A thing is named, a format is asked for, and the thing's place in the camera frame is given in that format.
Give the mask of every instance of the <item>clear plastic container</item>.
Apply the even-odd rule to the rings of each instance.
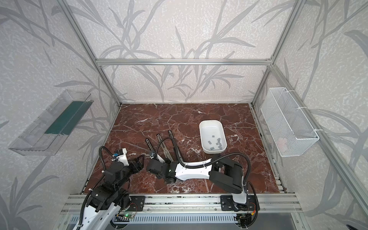
[[[54,156],[91,106],[90,95],[65,90],[9,149],[21,155]]]

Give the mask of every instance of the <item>metal plate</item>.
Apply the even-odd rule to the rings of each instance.
[[[127,211],[130,211],[130,212],[143,211],[144,200],[146,197],[145,196],[130,196],[130,198],[132,199],[132,204],[130,205]]]
[[[220,201],[221,201],[221,210],[222,211],[233,211],[233,209],[228,205],[228,202],[233,203],[233,196],[220,196]],[[254,203],[255,204],[255,197],[254,196],[248,196],[248,204],[249,203]],[[250,204],[249,206],[249,211],[254,211],[254,205]]]

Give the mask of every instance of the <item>red marble surface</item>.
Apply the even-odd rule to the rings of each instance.
[[[167,131],[172,130],[185,162],[206,160],[212,155],[202,151],[199,123],[203,120],[221,121],[227,141],[224,153],[239,151],[249,156],[252,165],[248,179],[257,193],[279,192],[248,104],[126,104],[122,106],[105,146],[112,152],[126,148],[128,160],[145,154],[146,167],[149,148],[145,139],[149,138],[156,148],[156,134],[161,134],[164,138],[168,136]],[[167,140],[165,144],[176,160],[172,142]],[[165,158],[161,148],[159,155]],[[109,166],[111,161],[105,152],[104,158]],[[242,157],[236,156],[233,159],[242,162],[246,170],[247,164]],[[85,192],[101,177],[101,170],[102,166],[98,161]],[[131,177],[129,192],[225,193],[206,179],[165,184],[163,179],[157,179],[145,169]]]

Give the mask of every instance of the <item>green sheet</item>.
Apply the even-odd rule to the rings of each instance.
[[[45,134],[70,135],[93,101],[73,101],[45,131]]]

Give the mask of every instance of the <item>black cable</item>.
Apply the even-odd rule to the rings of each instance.
[[[105,161],[103,160],[103,157],[102,157],[102,150],[106,150],[106,152],[111,156],[113,157],[113,154],[110,152],[110,150],[108,148],[106,148],[105,146],[101,146],[99,149],[98,149],[98,155],[100,157],[100,161],[101,161],[101,164],[102,164],[102,168],[104,171],[106,171],[106,165],[105,165]]]
[[[251,188],[253,190],[254,198],[255,198],[255,206],[254,206],[254,208],[255,208],[255,214],[254,214],[254,218],[253,218],[252,222],[247,226],[247,228],[249,226],[251,226],[255,222],[255,220],[257,219],[257,216],[258,216],[258,206],[259,206],[257,194],[255,193],[254,187],[253,187],[252,183],[250,183],[249,181],[248,181],[248,184],[251,186]]]
[[[102,168],[104,171],[106,171],[106,165],[105,165],[105,161],[103,160],[103,157],[102,157],[102,150],[106,150],[107,153],[113,157],[113,154],[110,152],[110,150],[108,148],[106,148],[105,146],[101,146],[99,149],[98,149],[98,155],[100,157],[100,161],[101,161],[101,164],[102,164]],[[102,179],[105,177],[105,174],[103,174],[101,176],[100,179],[98,179],[98,181],[95,183],[95,185],[92,187],[92,190],[96,188],[96,186],[102,181]],[[83,214],[84,214],[84,208],[86,207],[86,203],[87,203],[87,200],[89,198],[89,196],[91,195],[92,191],[89,191],[89,193],[87,194],[86,198],[84,199],[83,203],[82,203],[82,208],[81,208],[81,213],[79,215],[79,222],[78,222],[78,227],[77,227],[77,230],[79,230],[81,228],[81,225],[82,225],[82,222],[83,222]]]
[[[98,181],[95,183],[95,185],[92,187],[92,190],[96,188],[96,186],[102,181],[102,179],[105,177],[105,174],[103,174],[101,176],[100,179],[98,179]],[[87,194],[86,198],[84,198],[84,201],[82,203],[82,208],[81,208],[81,213],[79,214],[79,222],[78,222],[78,227],[77,227],[77,230],[79,230],[82,226],[82,222],[83,222],[83,214],[84,214],[84,208],[86,207],[86,203],[87,203],[87,200],[89,198],[89,196],[91,195],[92,191],[89,191],[89,193]]]
[[[128,225],[128,224],[121,224],[121,225],[123,225],[123,227],[119,228],[119,226],[117,226],[116,224],[114,224],[113,220],[110,220],[110,224],[111,224],[111,226],[114,227],[114,229],[123,229],[123,228],[125,228],[125,226]]]
[[[174,144],[174,149],[176,149],[176,151],[175,151],[175,155],[176,155],[176,158],[178,159],[178,161],[179,161],[179,163],[181,164],[181,166],[183,166],[184,168],[187,168],[187,169],[200,169],[200,168],[203,168],[203,167],[207,167],[207,166],[210,166],[210,165],[212,165],[212,164],[214,164],[214,163],[216,163],[216,162],[218,162],[218,161],[220,161],[220,160],[222,160],[222,159],[224,159],[225,157],[228,157],[228,156],[232,156],[232,155],[238,155],[238,156],[242,156],[242,157],[244,157],[245,159],[246,159],[246,161],[247,161],[247,165],[248,165],[248,167],[247,167],[247,172],[246,172],[246,174],[245,174],[245,176],[244,176],[244,179],[243,179],[243,184],[245,184],[246,183],[246,181],[247,181],[247,179],[248,179],[248,176],[249,176],[249,174],[250,174],[250,172],[251,172],[251,161],[249,160],[249,157],[247,156],[247,155],[245,155],[244,153],[241,153],[241,152],[232,152],[232,153],[229,153],[229,154],[225,154],[225,155],[222,155],[222,156],[220,156],[220,157],[218,157],[218,158],[216,158],[216,159],[212,159],[210,162],[208,162],[208,163],[206,163],[206,164],[201,164],[201,165],[195,165],[195,166],[187,166],[187,165],[185,165],[185,163],[182,161],[182,158],[181,158],[181,156],[180,156],[180,153],[179,153],[179,147],[178,147],[178,145],[176,144],[176,141],[175,141],[175,139],[174,138],[172,138],[172,137],[165,137],[164,139],[162,139],[160,142],[159,142],[159,144],[158,144],[158,146],[157,146],[157,148],[156,148],[156,151],[155,151],[155,157],[157,158],[157,155],[158,155],[158,151],[159,151],[159,147],[160,147],[160,145],[162,144],[162,142],[164,142],[164,140],[167,140],[167,139],[171,139],[171,141],[173,142],[173,144]]]

